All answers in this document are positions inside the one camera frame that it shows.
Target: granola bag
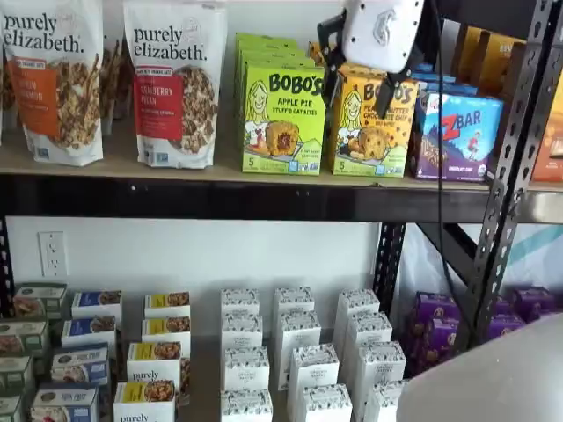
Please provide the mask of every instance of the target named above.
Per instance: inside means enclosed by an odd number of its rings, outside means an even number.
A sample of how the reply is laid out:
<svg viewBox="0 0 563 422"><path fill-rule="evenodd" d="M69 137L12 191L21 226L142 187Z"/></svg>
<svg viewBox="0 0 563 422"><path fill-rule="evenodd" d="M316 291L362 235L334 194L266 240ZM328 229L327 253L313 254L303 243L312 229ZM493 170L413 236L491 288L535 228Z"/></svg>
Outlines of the granola bag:
<svg viewBox="0 0 563 422"><path fill-rule="evenodd" d="M125 0L124 18L139 161L188 169L213 164L226 10L220 3Z"/></svg>
<svg viewBox="0 0 563 422"><path fill-rule="evenodd" d="M35 160L83 166L101 159L101 0L0 0L0 19Z"/></svg>

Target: cardboard box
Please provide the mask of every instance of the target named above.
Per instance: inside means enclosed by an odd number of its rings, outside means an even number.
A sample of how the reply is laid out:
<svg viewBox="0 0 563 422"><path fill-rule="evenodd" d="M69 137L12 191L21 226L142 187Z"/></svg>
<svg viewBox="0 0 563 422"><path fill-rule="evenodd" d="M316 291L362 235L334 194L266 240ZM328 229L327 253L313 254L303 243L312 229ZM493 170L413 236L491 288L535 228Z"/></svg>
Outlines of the cardboard box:
<svg viewBox="0 0 563 422"><path fill-rule="evenodd" d="M352 403L342 384L305 387L296 422L341 422L352 415Z"/></svg>
<svg viewBox="0 0 563 422"><path fill-rule="evenodd" d="M144 296L145 319L182 316L191 316L190 294L188 292Z"/></svg>
<svg viewBox="0 0 563 422"><path fill-rule="evenodd" d="M227 349L222 364L221 389L267 389L270 364L265 347Z"/></svg>
<svg viewBox="0 0 563 422"><path fill-rule="evenodd" d="M280 314L274 353L274 385L278 390L288 389L291 351L296 347L316 346L320 341L320 323L314 310L293 310Z"/></svg>
<svg viewBox="0 0 563 422"><path fill-rule="evenodd" d="M306 346L293 349L289 371L288 415L296 422L298 400L305 387L320 387L338 381L340 363L333 345Z"/></svg>
<svg viewBox="0 0 563 422"><path fill-rule="evenodd" d="M21 283L14 295L16 317L64 319L68 316L67 285L63 283Z"/></svg>
<svg viewBox="0 0 563 422"><path fill-rule="evenodd" d="M333 344L339 358L344 354L344 340L348 319L351 315L363 310L379 311L379 300L373 290L367 288L357 290L344 290L338 296L336 318L334 320Z"/></svg>
<svg viewBox="0 0 563 422"><path fill-rule="evenodd" d="M221 392L221 422L272 422L273 416L267 389Z"/></svg>
<svg viewBox="0 0 563 422"><path fill-rule="evenodd" d="M172 381L120 382L113 400L113 420L174 422L174 395Z"/></svg>
<svg viewBox="0 0 563 422"><path fill-rule="evenodd" d="M45 384L39 387L33 400L31 420L99 422L98 402L97 387Z"/></svg>
<svg viewBox="0 0 563 422"><path fill-rule="evenodd" d="M344 359L340 375L349 389L354 387L354 374L358 347L366 341L391 341L393 328L383 312L364 310L348 319Z"/></svg>
<svg viewBox="0 0 563 422"><path fill-rule="evenodd" d="M230 314L258 315L260 297L257 288L224 288L221 290L221 316Z"/></svg>
<svg viewBox="0 0 563 422"><path fill-rule="evenodd" d="M363 421L368 395L374 384L403 379L406 357L397 341L368 342L359 348L354 387L350 391L356 421Z"/></svg>

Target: oatmeal cup box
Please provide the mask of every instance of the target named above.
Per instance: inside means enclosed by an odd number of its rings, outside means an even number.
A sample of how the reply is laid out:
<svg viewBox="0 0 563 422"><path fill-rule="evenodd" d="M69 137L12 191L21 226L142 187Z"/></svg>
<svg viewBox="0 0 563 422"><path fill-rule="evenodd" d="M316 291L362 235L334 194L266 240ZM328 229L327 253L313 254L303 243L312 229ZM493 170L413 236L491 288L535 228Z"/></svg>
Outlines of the oatmeal cup box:
<svg viewBox="0 0 563 422"><path fill-rule="evenodd" d="M182 316L190 317L190 294L188 292L144 296L145 319Z"/></svg>
<svg viewBox="0 0 563 422"><path fill-rule="evenodd" d="M33 158L84 166L102 159L102 2L3 0L4 48ZM27 18L32 24L22 25Z"/></svg>
<svg viewBox="0 0 563 422"><path fill-rule="evenodd" d="M174 422L176 400L172 381L120 382L113 400L116 422Z"/></svg>
<svg viewBox="0 0 563 422"><path fill-rule="evenodd" d="M356 290L344 290L338 296L336 307L336 318L334 319L333 344L339 358L344 354L344 340L348 319L353 314L363 310L379 311L379 300L373 290L364 288Z"/></svg>
<svg viewBox="0 0 563 422"><path fill-rule="evenodd" d="M21 283L14 295L16 317L62 319L68 316L67 285L63 283Z"/></svg>
<svg viewBox="0 0 563 422"><path fill-rule="evenodd" d="M330 169L337 175L402 178L417 83L401 83L381 119L375 104L384 75L352 68L341 69L339 79L328 147Z"/></svg>
<svg viewBox="0 0 563 422"><path fill-rule="evenodd" d="M305 346L293 349L289 371L288 415L296 421L297 402L305 387L331 385L338 381L339 361L333 345Z"/></svg>
<svg viewBox="0 0 563 422"><path fill-rule="evenodd" d="M124 18L135 67L138 161L212 165L227 38L223 2L125 0Z"/></svg>
<svg viewBox="0 0 563 422"><path fill-rule="evenodd" d="M270 364L265 347L227 349L222 364L221 389L267 389Z"/></svg>

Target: cranberry pecan granola bag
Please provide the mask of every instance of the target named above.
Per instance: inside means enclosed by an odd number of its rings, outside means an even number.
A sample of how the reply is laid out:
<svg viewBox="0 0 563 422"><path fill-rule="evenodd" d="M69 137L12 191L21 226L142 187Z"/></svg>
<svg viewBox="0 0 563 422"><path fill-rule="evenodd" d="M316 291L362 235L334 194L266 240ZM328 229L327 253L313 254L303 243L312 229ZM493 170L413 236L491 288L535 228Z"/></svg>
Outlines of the cranberry pecan granola bag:
<svg viewBox="0 0 563 422"><path fill-rule="evenodd" d="M0 19L35 160L82 166L101 159L101 1L0 0Z"/></svg>
<svg viewBox="0 0 563 422"><path fill-rule="evenodd" d="M135 67L139 161L152 167L213 164L227 35L220 3L125 0Z"/></svg>

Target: white box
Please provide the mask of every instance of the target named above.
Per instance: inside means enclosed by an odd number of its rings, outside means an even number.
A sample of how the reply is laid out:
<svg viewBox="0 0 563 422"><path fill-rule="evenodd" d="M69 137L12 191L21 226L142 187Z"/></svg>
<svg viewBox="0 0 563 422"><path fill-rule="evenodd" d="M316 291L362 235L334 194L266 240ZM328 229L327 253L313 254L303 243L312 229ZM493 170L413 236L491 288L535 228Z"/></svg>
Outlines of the white box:
<svg viewBox="0 0 563 422"><path fill-rule="evenodd" d="M362 343L356 356L354 387L350 392L355 420L363 420L368 394L375 384L400 381L405 374L406 358L398 341Z"/></svg>
<svg viewBox="0 0 563 422"><path fill-rule="evenodd" d="M293 349L289 371L288 415L296 422L297 400L305 387L320 387L338 381L340 363L333 345L306 346Z"/></svg>
<svg viewBox="0 0 563 422"><path fill-rule="evenodd" d="M351 415L352 403L345 385L305 387L296 422L348 422Z"/></svg>
<svg viewBox="0 0 563 422"><path fill-rule="evenodd" d="M344 342L346 340L346 329L348 319L353 314L370 310L372 312L379 311L379 300L376 294L369 289L344 290L338 296L338 306L336 307L336 318L334 319L334 349L342 359L344 354Z"/></svg>
<svg viewBox="0 0 563 422"><path fill-rule="evenodd" d="M383 312L365 310L348 319L344 357L342 359L341 380L352 389L355 374L355 356L358 346L365 341L391 341L393 328Z"/></svg>
<svg viewBox="0 0 563 422"><path fill-rule="evenodd" d="M374 385L369 392L363 420L365 422L395 422L398 398L406 383L407 380L403 380Z"/></svg>
<svg viewBox="0 0 563 422"><path fill-rule="evenodd" d="M158 401L152 395L160 391ZM115 422L174 422L176 416L172 381L120 382L113 401Z"/></svg>
<svg viewBox="0 0 563 422"><path fill-rule="evenodd" d="M267 389L270 364L265 347L227 349L223 357L221 389Z"/></svg>
<svg viewBox="0 0 563 422"><path fill-rule="evenodd" d="M221 422L272 422L273 415L267 389L221 392Z"/></svg>
<svg viewBox="0 0 563 422"><path fill-rule="evenodd" d="M190 294L188 292L144 296L145 319L182 316L191 316Z"/></svg>
<svg viewBox="0 0 563 422"><path fill-rule="evenodd" d="M316 346L320 341L320 323L314 310L281 313L274 354L274 382L278 390L288 389L291 352L296 347Z"/></svg>
<svg viewBox="0 0 563 422"><path fill-rule="evenodd" d="M100 291L75 293L72 307L72 319L115 317L115 326L121 329L121 291Z"/></svg>
<svg viewBox="0 0 563 422"><path fill-rule="evenodd" d="M224 288L221 290L221 316L226 313L258 315L260 298L256 288Z"/></svg>

